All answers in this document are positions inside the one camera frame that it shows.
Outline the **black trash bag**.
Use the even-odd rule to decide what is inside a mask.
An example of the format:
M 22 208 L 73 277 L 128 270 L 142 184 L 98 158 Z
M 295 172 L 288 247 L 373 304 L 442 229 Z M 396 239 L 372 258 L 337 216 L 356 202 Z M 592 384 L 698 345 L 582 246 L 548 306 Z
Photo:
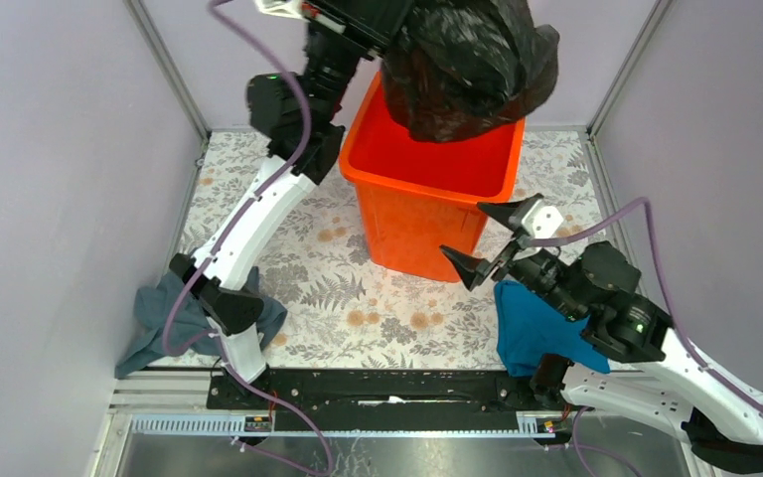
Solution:
M 420 142 L 516 123 L 553 94 L 559 41 L 526 1 L 416 1 L 381 60 L 386 109 Z

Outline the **orange plastic trash bin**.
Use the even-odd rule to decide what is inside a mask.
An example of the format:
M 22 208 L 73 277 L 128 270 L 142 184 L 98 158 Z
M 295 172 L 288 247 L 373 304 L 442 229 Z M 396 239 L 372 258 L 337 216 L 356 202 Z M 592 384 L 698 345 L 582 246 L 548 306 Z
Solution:
M 441 248 L 474 251 L 487 222 L 476 206 L 510 199 L 525 128 L 520 120 L 464 141 L 415 141 L 390 116 L 375 76 L 339 156 L 341 173 L 356 189 L 371 261 L 458 281 Z

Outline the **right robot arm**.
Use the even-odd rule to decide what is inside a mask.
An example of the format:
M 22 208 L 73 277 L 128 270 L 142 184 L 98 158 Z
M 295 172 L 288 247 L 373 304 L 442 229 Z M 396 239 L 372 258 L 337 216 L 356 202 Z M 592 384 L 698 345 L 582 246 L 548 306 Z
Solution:
M 763 391 L 745 384 L 704 354 L 669 306 L 638 289 L 641 273 L 610 242 L 590 241 L 566 263 L 556 250 L 559 211 L 541 195 L 509 203 L 480 203 L 511 232 L 493 259 L 444 246 L 463 285 L 513 279 L 568 323 L 598 355 L 629 365 L 657 389 L 621 383 L 563 351 L 544 353 L 530 379 L 539 407 L 560 404 L 619 413 L 688 445 L 703 462 L 734 474 L 763 473 Z

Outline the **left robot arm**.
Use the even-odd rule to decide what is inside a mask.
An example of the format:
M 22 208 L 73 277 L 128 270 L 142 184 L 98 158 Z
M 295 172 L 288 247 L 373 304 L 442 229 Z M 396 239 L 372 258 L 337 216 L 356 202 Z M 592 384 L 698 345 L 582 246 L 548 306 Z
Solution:
M 259 1 L 262 15 L 307 25 L 304 69 L 295 73 L 212 1 L 209 12 L 274 68 L 247 84 L 249 123 L 268 138 L 267 156 L 229 217 L 207 242 L 177 254 L 170 268 L 184 282 L 173 305 L 188 297 L 205 309 L 225 368 L 230 395 L 255 408 L 268 395 L 267 364 L 256 321 L 262 298 L 245 290 L 249 272 L 281 223 L 332 170 L 345 127 L 333 119 L 359 63 L 383 56 L 413 10 L 410 1 Z

